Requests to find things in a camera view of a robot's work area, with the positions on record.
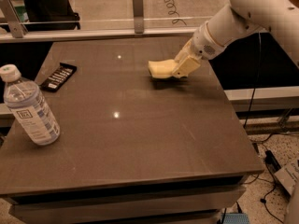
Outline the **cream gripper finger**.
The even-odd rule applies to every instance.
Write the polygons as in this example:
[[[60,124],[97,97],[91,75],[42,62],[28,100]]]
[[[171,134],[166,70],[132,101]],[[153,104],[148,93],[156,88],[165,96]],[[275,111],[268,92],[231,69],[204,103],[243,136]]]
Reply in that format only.
[[[181,63],[186,57],[186,49],[182,48],[179,53],[175,57],[175,62],[176,63]]]
[[[200,63],[191,56],[188,56],[178,62],[172,76],[175,78],[186,77],[189,73],[193,72],[200,67]]]

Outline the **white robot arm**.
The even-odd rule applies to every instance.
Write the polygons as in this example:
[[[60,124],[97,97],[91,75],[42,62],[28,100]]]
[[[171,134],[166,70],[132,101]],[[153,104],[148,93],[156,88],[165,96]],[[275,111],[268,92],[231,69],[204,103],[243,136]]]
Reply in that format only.
[[[197,28],[175,58],[173,77],[186,77],[202,60],[223,53],[234,41],[265,29],[299,63],[299,7],[290,0],[229,0]]]

